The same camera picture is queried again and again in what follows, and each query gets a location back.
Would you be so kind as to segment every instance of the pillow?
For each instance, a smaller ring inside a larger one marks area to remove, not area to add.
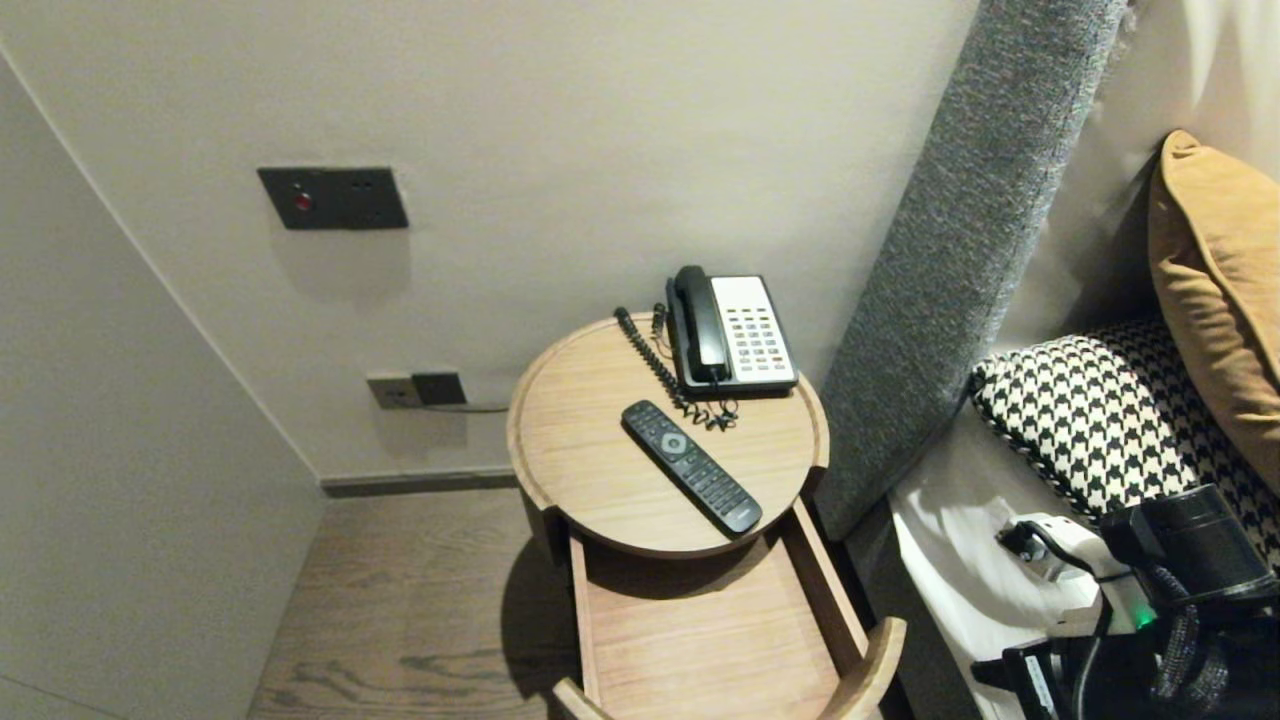
[[[978,414],[1089,524],[1215,483],[1280,573],[1280,498],[1213,423],[1160,318],[996,355],[974,368]]]
[[[1156,295],[1187,372],[1280,495],[1280,186],[1174,131],[1148,214]]]

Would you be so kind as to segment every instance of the wooden floor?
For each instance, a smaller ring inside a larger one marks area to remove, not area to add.
[[[250,717],[558,717],[572,591],[516,489],[335,500]]]

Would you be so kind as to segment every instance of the green light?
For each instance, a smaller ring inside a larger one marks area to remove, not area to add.
[[[1139,607],[1134,612],[1133,624],[1139,630],[1156,621],[1156,611],[1149,607]]]

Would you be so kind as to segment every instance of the open drawer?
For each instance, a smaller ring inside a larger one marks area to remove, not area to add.
[[[556,692],[576,717],[865,717],[897,667],[905,623],[886,619],[868,643],[800,501],[713,557],[577,534],[570,556],[582,687]]]

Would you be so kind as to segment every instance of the wooden tabletop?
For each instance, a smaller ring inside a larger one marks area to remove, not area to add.
[[[634,315],[643,332],[650,318]],[[660,407],[755,497],[763,515],[751,530],[726,536],[622,429],[622,410],[637,400]],[[822,404],[803,375],[787,397],[740,401],[736,428],[695,425],[608,319],[561,340],[525,372],[507,448],[539,511],[561,512],[623,551],[691,557],[744,544],[782,516],[810,471],[827,466],[828,437]]]

